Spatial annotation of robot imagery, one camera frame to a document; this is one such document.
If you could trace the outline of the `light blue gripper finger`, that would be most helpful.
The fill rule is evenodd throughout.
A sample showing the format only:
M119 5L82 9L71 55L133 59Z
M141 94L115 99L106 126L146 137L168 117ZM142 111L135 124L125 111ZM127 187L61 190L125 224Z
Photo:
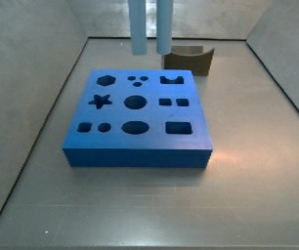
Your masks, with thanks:
M170 53L173 0L156 0L156 51Z
M131 52L146 53L146 0L127 0Z

